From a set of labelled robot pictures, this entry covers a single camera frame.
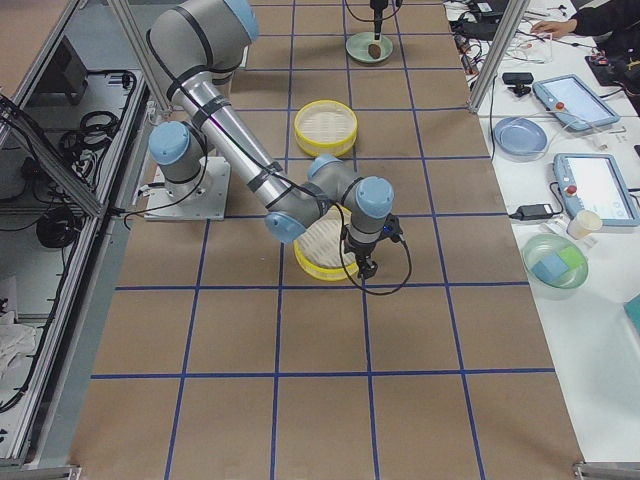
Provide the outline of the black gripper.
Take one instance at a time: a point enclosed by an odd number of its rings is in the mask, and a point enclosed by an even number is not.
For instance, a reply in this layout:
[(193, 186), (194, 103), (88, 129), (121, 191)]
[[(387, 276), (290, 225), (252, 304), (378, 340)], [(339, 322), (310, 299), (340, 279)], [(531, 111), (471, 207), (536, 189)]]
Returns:
[(351, 234), (343, 239), (343, 252), (353, 254), (358, 266), (358, 278), (361, 280), (372, 278), (377, 273), (377, 263), (372, 259), (376, 243), (362, 243)]
[(384, 20), (384, 10), (388, 7), (388, 0), (370, 0), (369, 6), (373, 11), (374, 33), (380, 34)]

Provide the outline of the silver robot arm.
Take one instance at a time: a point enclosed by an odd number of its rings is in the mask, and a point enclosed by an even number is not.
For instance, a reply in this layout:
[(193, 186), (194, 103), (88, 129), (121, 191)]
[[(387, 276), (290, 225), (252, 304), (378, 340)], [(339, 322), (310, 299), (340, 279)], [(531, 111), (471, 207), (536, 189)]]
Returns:
[(192, 125), (264, 205), (271, 234), (291, 243), (331, 205), (339, 204), (351, 213), (342, 235), (344, 250), (354, 254), (360, 277), (368, 279), (377, 271), (371, 257), (376, 244), (400, 239), (391, 213), (393, 187), (384, 178), (358, 176), (331, 155), (313, 161), (302, 185), (284, 176), (218, 88), (258, 33), (246, 1), (185, 1), (158, 17), (146, 33), (146, 43), (167, 86), (167, 99), (184, 109)]

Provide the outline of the person hand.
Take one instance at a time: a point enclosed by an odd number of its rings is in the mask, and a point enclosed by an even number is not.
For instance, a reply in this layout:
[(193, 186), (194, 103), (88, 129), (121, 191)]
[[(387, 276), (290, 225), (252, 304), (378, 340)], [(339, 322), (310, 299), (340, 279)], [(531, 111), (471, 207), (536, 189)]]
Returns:
[(573, 33), (576, 26), (577, 21), (575, 19), (566, 21), (540, 21), (531, 27), (530, 33), (535, 35), (550, 34), (555, 38), (561, 38)]

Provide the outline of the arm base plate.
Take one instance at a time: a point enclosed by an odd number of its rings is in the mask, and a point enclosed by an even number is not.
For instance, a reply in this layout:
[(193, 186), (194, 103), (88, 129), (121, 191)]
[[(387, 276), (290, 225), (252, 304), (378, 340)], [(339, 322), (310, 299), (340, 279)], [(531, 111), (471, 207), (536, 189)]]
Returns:
[(160, 186), (149, 190), (144, 218), (149, 221), (222, 221), (225, 218), (230, 165), (218, 156), (202, 157), (200, 164), (203, 171), (180, 185), (167, 182), (157, 166), (153, 182), (160, 183)]

